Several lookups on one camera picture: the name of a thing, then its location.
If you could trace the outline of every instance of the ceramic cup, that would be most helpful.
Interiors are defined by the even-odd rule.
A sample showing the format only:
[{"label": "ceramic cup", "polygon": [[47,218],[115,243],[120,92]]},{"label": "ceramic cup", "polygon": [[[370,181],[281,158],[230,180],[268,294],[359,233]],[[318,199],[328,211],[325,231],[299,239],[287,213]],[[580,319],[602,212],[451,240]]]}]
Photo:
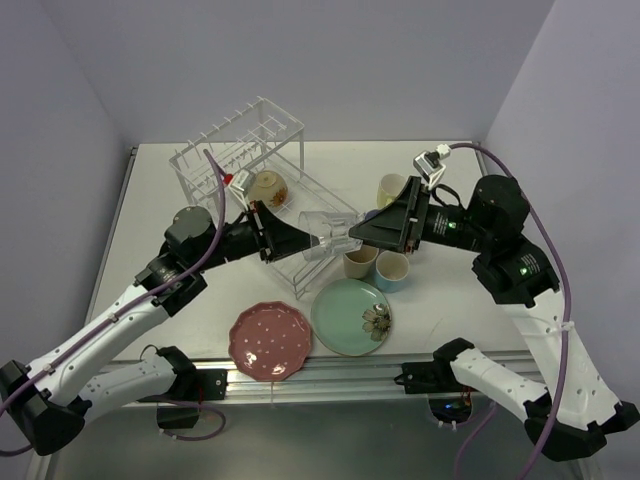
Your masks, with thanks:
[{"label": "ceramic cup", "polygon": [[378,184],[378,198],[376,203],[378,208],[384,208],[393,202],[407,183],[407,179],[397,173],[389,173],[380,180]]},{"label": "ceramic cup", "polygon": [[249,200],[262,200],[267,207],[278,208],[284,205],[289,196],[287,184],[277,172],[263,170],[256,175],[249,190]]},{"label": "ceramic cup", "polygon": [[344,276],[347,278],[364,278],[378,256],[378,249],[363,245],[360,250],[342,255]]},{"label": "ceramic cup", "polygon": [[374,282],[382,292],[402,289],[409,275],[409,260],[402,253],[382,252],[376,260]]}]

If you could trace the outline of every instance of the green plate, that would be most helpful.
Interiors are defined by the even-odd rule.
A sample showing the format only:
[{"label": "green plate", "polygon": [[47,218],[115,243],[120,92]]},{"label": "green plate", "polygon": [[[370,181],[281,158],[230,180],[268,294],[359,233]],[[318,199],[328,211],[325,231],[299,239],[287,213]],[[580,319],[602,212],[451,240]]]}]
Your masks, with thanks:
[{"label": "green plate", "polygon": [[379,290],[345,278],[318,294],[311,307],[311,326],[328,349],[359,356],[372,352],[387,338],[391,310]]}]

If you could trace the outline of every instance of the beige cup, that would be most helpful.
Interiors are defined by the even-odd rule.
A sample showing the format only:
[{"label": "beige cup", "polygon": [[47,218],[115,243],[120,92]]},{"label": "beige cup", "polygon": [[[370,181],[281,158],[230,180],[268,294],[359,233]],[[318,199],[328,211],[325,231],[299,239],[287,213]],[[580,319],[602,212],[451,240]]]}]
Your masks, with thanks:
[{"label": "beige cup", "polygon": [[364,278],[369,273],[371,265],[376,261],[378,249],[363,245],[360,250],[342,255],[344,275],[347,278]]},{"label": "beige cup", "polygon": [[407,183],[407,179],[397,173],[389,173],[382,177],[378,185],[378,208],[384,208],[393,202]]}]

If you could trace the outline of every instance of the pink plate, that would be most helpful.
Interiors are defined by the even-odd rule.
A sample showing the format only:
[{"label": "pink plate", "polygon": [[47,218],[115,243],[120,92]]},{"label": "pink plate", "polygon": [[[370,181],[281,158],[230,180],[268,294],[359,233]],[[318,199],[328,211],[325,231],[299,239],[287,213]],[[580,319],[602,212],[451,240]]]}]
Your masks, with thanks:
[{"label": "pink plate", "polygon": [[229,331],[229,356],[245,375],[279,382],[302,367],[311,351],[311,327],[283,302],[257,303]]}]

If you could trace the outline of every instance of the gray wall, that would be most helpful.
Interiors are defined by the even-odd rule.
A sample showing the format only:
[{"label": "gray wall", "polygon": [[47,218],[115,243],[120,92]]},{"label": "gray wall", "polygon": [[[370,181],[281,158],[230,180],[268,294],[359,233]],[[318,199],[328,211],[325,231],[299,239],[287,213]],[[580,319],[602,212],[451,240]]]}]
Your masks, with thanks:
[{"label": "gray wall", "polygon": [[484,138],[553,0],[42,0],[136,142],[256,95],[315,139]]},{"label": "gray wall", "polygon": [[[640,3],[558,0],[491,128],[549,226],[573,319],[607,383],[640,403]],[[640,427],[609,439],[607,478],[638,478]]]},{"label": "gray wall", "polygon": [[[0,365],[83,323],[125,167],[113,123],[39,3],[0,13]],[[0,448],[22,435],[0,420]],[[1,459],[22,478],[29,456]]]}]

